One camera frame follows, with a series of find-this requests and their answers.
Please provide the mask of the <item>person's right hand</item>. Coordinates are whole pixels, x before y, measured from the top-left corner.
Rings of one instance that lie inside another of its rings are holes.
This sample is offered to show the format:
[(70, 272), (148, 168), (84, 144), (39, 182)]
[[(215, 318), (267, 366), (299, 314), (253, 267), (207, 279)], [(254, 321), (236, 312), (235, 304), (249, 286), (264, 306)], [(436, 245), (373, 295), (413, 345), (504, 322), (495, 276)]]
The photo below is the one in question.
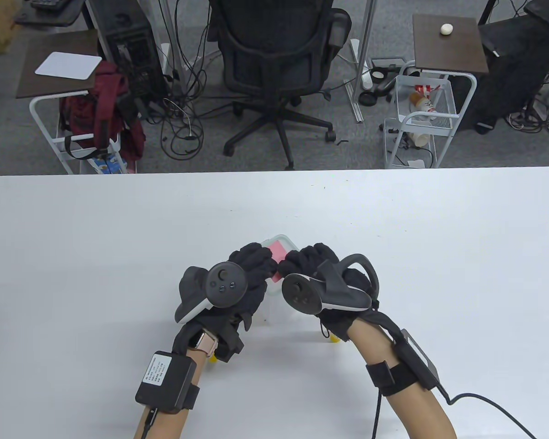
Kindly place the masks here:
[(362, 254), (344, 259), (323, 243), (290, 251), (278, 265), (283, 298), (299, 313), (316, 316), (344, 342), (348, 330), (365, 311), (379, 307), (379, 280)]

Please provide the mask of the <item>person's left hand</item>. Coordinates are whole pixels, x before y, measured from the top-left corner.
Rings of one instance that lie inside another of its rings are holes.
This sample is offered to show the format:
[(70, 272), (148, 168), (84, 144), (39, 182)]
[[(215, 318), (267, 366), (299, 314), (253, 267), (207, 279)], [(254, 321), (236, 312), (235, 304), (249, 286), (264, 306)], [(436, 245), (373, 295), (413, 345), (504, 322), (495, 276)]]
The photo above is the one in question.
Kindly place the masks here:
[(178, 285), (181, 304), (175, 321), (181, 329), (172, 352), (202, 351), (228, 362), (244, 345), (239, 327), (249, 331), (262, 304), (267, 280), (277, 271), (272, 251), (254, 242), (231, 253), (211, 269), (189, 266)]

